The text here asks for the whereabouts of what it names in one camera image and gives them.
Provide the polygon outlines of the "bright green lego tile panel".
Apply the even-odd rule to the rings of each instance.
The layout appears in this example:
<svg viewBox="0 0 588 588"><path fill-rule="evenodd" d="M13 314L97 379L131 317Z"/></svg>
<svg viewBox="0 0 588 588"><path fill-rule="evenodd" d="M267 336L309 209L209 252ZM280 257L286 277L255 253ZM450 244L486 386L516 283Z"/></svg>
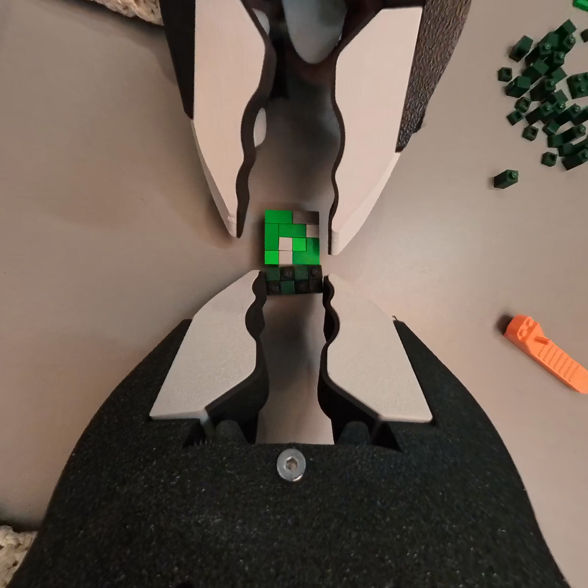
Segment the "bright green lego tile panel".
<svg viewBox="0 0 588 588"><path fill-rule="evenodd" d="M264 264L320 265L319 221L313 210L265 210Z"/></svg>

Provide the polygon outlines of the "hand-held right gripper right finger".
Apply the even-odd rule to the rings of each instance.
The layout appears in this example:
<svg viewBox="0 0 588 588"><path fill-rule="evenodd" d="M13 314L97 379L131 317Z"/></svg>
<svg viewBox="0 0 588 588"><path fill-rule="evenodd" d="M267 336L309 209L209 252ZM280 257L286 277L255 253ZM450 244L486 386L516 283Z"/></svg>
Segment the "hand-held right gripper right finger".
<svg viewBox="0 0 588 588"><path fill-rule="evenodd" d="M324 279L319 402L332 422L433 416L392 317L334 273Z"/></svg>

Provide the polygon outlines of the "dark green lego plate strip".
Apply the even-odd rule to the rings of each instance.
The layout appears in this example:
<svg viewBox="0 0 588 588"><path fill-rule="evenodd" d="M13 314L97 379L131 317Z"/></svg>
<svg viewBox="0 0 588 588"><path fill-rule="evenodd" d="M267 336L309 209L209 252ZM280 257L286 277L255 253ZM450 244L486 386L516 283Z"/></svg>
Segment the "dark green lego plate strip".
<svg viewBox="0 0 588 588"><path fill-rule="evenodd" d="M264 276L269 296L323 292L321 265L271 266L265 269Z"/></svg>

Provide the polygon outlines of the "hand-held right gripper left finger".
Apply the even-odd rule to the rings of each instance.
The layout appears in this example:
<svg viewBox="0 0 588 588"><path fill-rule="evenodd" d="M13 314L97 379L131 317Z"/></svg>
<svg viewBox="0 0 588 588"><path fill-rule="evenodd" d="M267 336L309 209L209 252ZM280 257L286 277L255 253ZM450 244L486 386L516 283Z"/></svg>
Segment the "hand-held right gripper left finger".
<svg viewBox="0 0 588 588"><path fill-rule="evenodd" d="M252 270L197 311L151 408L152 419L217 425L257 418L269 395L261 345L266 300L265 278Z"/></svg>

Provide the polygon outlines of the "orange brick separator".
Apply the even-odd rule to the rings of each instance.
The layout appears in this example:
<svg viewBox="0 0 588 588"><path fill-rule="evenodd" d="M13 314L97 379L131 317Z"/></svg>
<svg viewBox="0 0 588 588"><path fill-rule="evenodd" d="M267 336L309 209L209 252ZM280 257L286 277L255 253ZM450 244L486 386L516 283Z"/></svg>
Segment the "orange brick separator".
<svg viewBox="0 0 588 588"><path fill-rule="evenodd" d="M504 337L566 386L587 394L587 369L549 339L530 316L512 318Z"/></svg>

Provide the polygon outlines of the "pile of dark green bricks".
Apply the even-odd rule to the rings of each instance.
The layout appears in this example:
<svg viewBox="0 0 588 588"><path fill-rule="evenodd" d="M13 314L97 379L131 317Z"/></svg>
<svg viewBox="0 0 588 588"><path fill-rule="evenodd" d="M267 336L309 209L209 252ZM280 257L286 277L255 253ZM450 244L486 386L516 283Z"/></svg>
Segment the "pile of dark green bricks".
<svg viewBox="0 0 588 588"><path fill-rule="evenodd" d="M496 73L512 101L505 120L524 141L542 142L547 168L587 168L587 71L569 63L579 45L587 45L587 28L566 19L537 39L522 35L507 50L511 64Z"/></svg>

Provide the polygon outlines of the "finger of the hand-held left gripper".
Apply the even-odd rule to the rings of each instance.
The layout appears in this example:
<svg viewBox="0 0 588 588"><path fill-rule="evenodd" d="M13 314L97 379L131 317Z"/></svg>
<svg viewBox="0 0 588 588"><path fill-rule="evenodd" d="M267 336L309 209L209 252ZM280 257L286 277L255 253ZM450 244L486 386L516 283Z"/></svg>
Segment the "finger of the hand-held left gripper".
<svg viewBox="0 0 588 588"><path fill-rule="evenodd" d="M332 177L331 255L362 227L399 159L422 12L422 6L382 8L358 24L336 57L332 101L341 145Z"/></svg>
<svg viewBox="0 0 588 588"><path fill-rule="evenodd" d="M249 175L265 140L276 52L260 1L196 1L192 127L229 234L242 235Z"/></svg>

